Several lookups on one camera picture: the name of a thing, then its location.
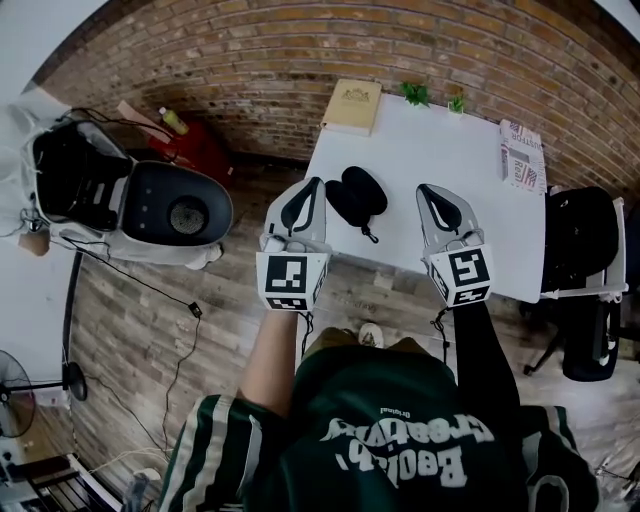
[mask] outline black cable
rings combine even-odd
[[[606,473],[609,476],[613,476],[615,478],[620,478],[621,480],[627,480],[628,482],[631,482],[631,478],[626,477],[626,476],[622,476],[622,475],[618,475],[616,473],[612,473],[608,469],[600,468],[600,471],[602,471],[603,473]]]
[[[151,506],[153,505],[153,503],[154,500],[149,500],[149,503],[147,503],[140,512],[151,512]]]
[[[22,381],[22,382],[29,381],[30,384],[60,384],[60,385],[62,385],[62,382],[59,381],[59,380],[31,380],[29,377],[27,377],[26,379],[23,378],[23,377],[18,377],[16,379],[3,380],[2,384],[5,385],[7,382],[16,382],[16,381]]]
[[[449,309],[451,308],[447,307],[447,308],[441,309],[440,312],[438,313],[438,316],[436,316],[436,319],[431,320],[431,322],[429,322],[442,335],[442,362],[444,364],[447,364],[447,349],[451,346],[451,343],[447,341],[447,337],[444,334],[444,325],[442,325],[442,317],[447,311],[449,311]]]
[[[7,233],[6,235],[0,235],[0,238],[9,238],[10,236],[15,235],[18,231],[20,231],[24,227],[25,223],[26,221],[24,220],[21,221],[21,224],[16,229],[11,231],[10,233]]]
[[[247,214],[247,212],[250,210],[250,208],[247,208],[246,210],[244,210],[240,215],[238,215],[238,218],[234,221],[233,224],[231,224],[231,227],[229,228],[229,231],[227,231],[227,235],[231,234],[231,232],[238,227],[238,224],[240,224],[240,221],[244,218],[244,216]]]
[[[309,337],[309,334],[313,332],[313,313],[309,311],[306,315],[301,312],[298,312],[298,314],[302,318],[304,318],[305,322],[307,323],[307,330],[304,333],[304,337],[302,338],[302,353],[300,354],[300,357],[302,357],[307,350],[307,338]]]
[[[154,126],[152,124],[140,123],[139,121],[131,121],[129,119],[114,119],[112,117],[107,117],[102,112],[99,112],[98,110],[96,110],[94,108],[87,108],[87,107],[70,108],[64,114],[62,114],[56,121],[60,122],[60,121],[64,120],[66,117],[69,117],[74,112],[82,112],[87,117],[91,118],[94,121],[97,121],[98,123],[116,123],[116,124],[121,124],[121,125],[124,125],[124,126],[142,126],[142,127],[150,128],[151,130],[155,130],[157,132],[160,132],[160,133],[166,135],[167,137],[169,137],[171,139],[171,141],[173,142],[173,144],[175,144],[175,146],[176,146],[176,152],[173,155],[173,157],[171,157],[168,160],[168,163],[173,163],[173,162],[176,161],[176,158],[178,158],[178,154],[179,154],[180,150],[178,148],[178,145],[175,143],[175,137],[171,133],[169,133],[167,130],[164,130],[163,128],[158,128],[157,126]]]
[[[13,236],[22,228],[24,228],[24,225],[27,222],[34,222],[36,220],[42,222],[43,224],[48,224],[48,222],[40,216],[35,208],[33,208],[31,215],[28,208],[23,208],[22,210],[20,210],[20,225],[10,233],[7,233],[6,235],[0,235],[0,238],[8,238],[10,236]]]
[[[111,260],[111,253],[109,252],[109,249],[111,249],[111,246],[107,243],[107,242],[83,242],[82,240],[74,240],[73,238],[68,238],[66,236],[61,236],[60,238],[62,238],[63,240],[66,240],[67,242],[69,242],[70,244],[83,244],[83,245],[104,245],[107,248],[107,261]]]
[[[180,375],[180,365],[184,363],[187,359],[189,359],[191,355],[196,351],[196,348],[198,346],[198,328],[200,327],[201,319],[202,319],[201,317],[198,317],[198,323],[196,323],[196,334],[193,338],[193,346],[191,347],[191,350],[189,351],[189,353],[186,356],[183,356],[182,358],[180,358],[180,360],[178,361],[178,364],[176,365],[176,372],[175,372],[175,375],[173,376],[173,381],[171,381],[171,385],[167,388],[167,392],[164,395],[165,407],[164,407],[164,417],[162,418],[162,433],[164,434],[165,453],[167,448],[169,448],[169,440],[167,438],[167,429],[165,427],[165,424],[167,422],[167,416],[169,414],[169,394],[171,393],[171,390],[173,389],[173,386],[175,385],[175,383],[178,381],[178,376]]]
[[[145,283],[144,281],[141,281],[140,279],[138,279],[137,277],[132,276],[131,274],[127,274],[126,272],[123,272],[122,270],[120,270],[119,268],[113,266],[111,263],[103,260],[102,258],[99,258],[98,256],[96,256],[95,254],[93,254],[90,251],[85,251],[84,249],[82,249],[81,247],[78,247],[74,242],[72,242],[70,239],[65,239],[67,240],[71,245],[73,245],[78,251],[80,251],[82,254],[86,254],[88,256],[91,256],[93,259],[101,261],[102,263],[104,263],[105,265],[107,265],[108,267],[111,267],[113,270],[115,270],[116,272],[122,274],[123,276],[127,276],[129,279],[133,279],[134,281],[136,281],[137,283],[140,283],[143,286],[146,286],[147,288],[149,288],[150,290],[153,290],[155,292],[158,292],[161,295],[164,295],[165,297],[174,300],[180,304],[183,304],[187,307],[189,307],[191,304],[189,304],[188,302],[185,302],[183,300],[180,299],[176,299],[175,297],[172,297],[171,295],[169,295],[168,293],[163,292],[162,290],[158,290],[158,288],[155,288],[153,286],[151,286],[150,284]]]
[[[151,439],[151,442],[156,445],[156,447],[159,450],[162,450],[162,447],[156,443],[156,440],[153,438],[153,436],[151,435],[151,433],[147,430],[147,427],[145,427],[142,422],[140,421],[140,419],[136,416],[136,414],[129,408],[127,407],[124,402],[120,399],[120,397],[118,396],[118,394],[113,390],[113,388],[111,386],[108,386],[107,384],[105,384],[104,382],[102,382],[100,380],[99,377],[94,377],[92,375],[87,375],[85,373],[85,377],[87,379],[91,379],[91,380],[95,380],[98,384],[100,384],[103,388],[108,389],[109,391],[111,391],[111,394],[115,397],[115,399],[118,401],[118,403],[120,404],[120,407],[122,407],[125,411],[127,411],[129,414],[131,414],[131,416],[133,416],[135,418],[135,420],[138,422],[138,424],[142,427],[142,430],[144,430],[146,432],[146,434],[149,436],[149,439]],[[165,459],[167,459],[168,461],[168,457],[166,455],[166,452],[163,452],[163,456]]]
[[[134,281],[146,286],[147,288],[154,290],[158,293],[160,293],[161,295],[164,295],[165,297],[168,297],[171,300],[174,300],[176,302],[179,302],[180,304],[184,304],[185,306],[187,306],[189,308],[189,311],[191,311],[191,313],[196,316],[196,318],[198,319],[198,322],[196,323],[196,333],[195,333],[195,337],[193,339],[193,346],[191,347],[191,350],[189,351],[189,353],[182,357],[179,361],[178,364],[176,365],[176,372],[175,375],[173,377],[173,381],[171,382],[169,388],[167,389],[167,392],[165,394],[165,410],[164,410],[164,415],[162,418],[162,433],[164,435],[164,450],[166,453],[166,450],[168,448],[169,445],[169,441],[167,438],[167,430],[166,430],[166,421],[167,421],[167,415],[169,414],[169,394],[171,393],[171,390],[173,389],[173,386],[176,384],[177,380],[178,380],[178,376],[180,374],[180,366],[182,365],[183,362],[185,362],[196,350],[197,348],[197,344],[198,344],[198,328],[200,327],[200,320],[201,320],[201,316],[202,316],[202,312],[200,311],[200,309],[197,307],[197,304],[194,302],[192,304],[189,304],[187,302],[184,302],[180,299],[176,299],[175,297],[172,297],[171,295],[163,292],[162,290],[158,290],[157,288],[154,288],[153,286],[145,283],[144,281],[141,281],[140,279],[137,279],[135,277],[133,277],[130,274],[127,274],[126,272],[123,272],[122,270],[118,269],[117,267],[111,265],[110,263],[106,262],[105,260],[103,260],[102,258],[99,258],[98,256],[96,256],[95,254],[89,252],[89,251],[85,251],[84,249],[78,247],[74,242],[74,240],[70,239],[70,238],[65,238],[62,237],[64,240],[66,240],[67,242],[69,242],[71,245],[73,245],[76,250],[78,250],[79,252],[81,252],[82,254],[87,254],[88,256],[91,256],[92,258],[101,261],[102,263],[104,263],[105,265],[107,265],[108,267],[111,267],[113,270],[115,270],[116,272],[119,272],[120,274],[129,277],[130,279],[133,279]],[[153,441],[153,444],[156,445],[156,447],[158,447],[159,449],[162,450],[162,448],[160,447],[160,445],[158,445],[158,443],[155,442],[155,440],[151,437],[151,434],[149,433],[149,431],[145,428],[145,426],[140,422],[140,420],[138,419],[138,417],[133,413],[133,411],[131,411],[131,409],[128,409],[127,407],[124,406],[124,404],[122,404],[120,398],[118,397],[118,395],[116,395],[115,391],[113,391],[113,389],[109,388],[108,386],[106,386],[103,382],[100,381],[100,379],[96,378],[96,377],[89,377],[92,379],[97,380],[98,382],[100,382],[100,384],[102,384],[104,387],[108,388],[113,395],[117,398],[118,402],[120,402],[120,405],[122,405],[123,408],[125,408],[126,410],[128,410],[133,417],[136,419],[136,421],[140,424],[140,426],[144,429],[144,431],[147,433],[147,435],[149,436],[149,438],[151,439],[151,441]]]

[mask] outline person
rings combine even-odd
[[[237,395],[186,419],[159,510],[596,510],[566,411],[520,406],[483,302],[453,317],[457,384],[411,338],[336,328],[295,373],[298,316],[267,312]]]

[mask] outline brick wall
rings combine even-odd
[[[550,182],[640,192],[640,45],[590,0],[112,0],[36,77],[76,106],[206,118],[237,151],[309,159],[340,77],[542,133]]]

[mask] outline wooden floor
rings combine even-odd
[[[143,281],[203,310],[196,353],[182,365],[170,398],[169,446],[196,398],[203,393],[233,393],[251,351],[264,308],[255,287],[255,252],[268,204],[302,173],[248,168],[238,177],[232,197],[236,224],[224,240],[225,254],[204,270],[117,262]],[[514,301],[492,297],[494,325],[512,365],[525,404],[555,404],[569,409],[582,455],[594,466],[612,457],[611,471],[628,474],[640,456],[640,365],[619,361],[610,380],[581,384],[562,376],[556,354],[534,377],[522,367],[535,360],[553,332],[530,332]],[[387,343],[413,336],[441,357],[441,340],[429,324],[441,308],[435,288],[424,275],[334,257],[315,314],[315,332],[324,327],[357,330],[365,321],[378,323]],[[454,341],[451,315],[444,318]],[[85,257],[76,289],[71,359],[112,387],[138,416],[153,439],[164,447],[164,396],[180,357],[188,352],[196,320],[187,308],[124,278]],[[304,326],[299,326],[301,338]],[[449,361],[455,369],[455,344]],[[94,380],[84,403],[71,412],[47,410],[41,420],[55,432],[57,449],[75,451],[92,468],[126,450],[154,447],[144,430]],[[123,458],[97,475],[122,493],[133,471],[165,462],[154,455]],[[607,486],[615,479],[603,479]],[[157,497],[154,487],[149,497]]]

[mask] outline black chair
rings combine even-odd
[[[545,261],[542,291],[574,290],[573,296],[521,304],[521,313],[558,326],[558,333],[535,365],[535,373],[561,346],[565,376],[581,382],[611,377],[618,357],[620,305],[601,300],[597,289],[576,296],[588,276],[604,271],[618,254],[617,214],[606,191],[589,187],[546,198]]]
[[[538,362],[525,365],[525,375],[538,371],[564,346],[562,372],[569,379],[596,382],[611,377],[618,359],[616,326],[620,322],[620,304],[587,296],[544,301],[535,309],[527,313],[535,317],[543,309],[544,319],[556,324],[558,332]]]
[[[109,203],[116,182],[131,173],[133,162],[99,152],[82,133],[92,126],[90,121],[64,123],[34,141],[38,200],[49,219],[114,231],[118,212]]]

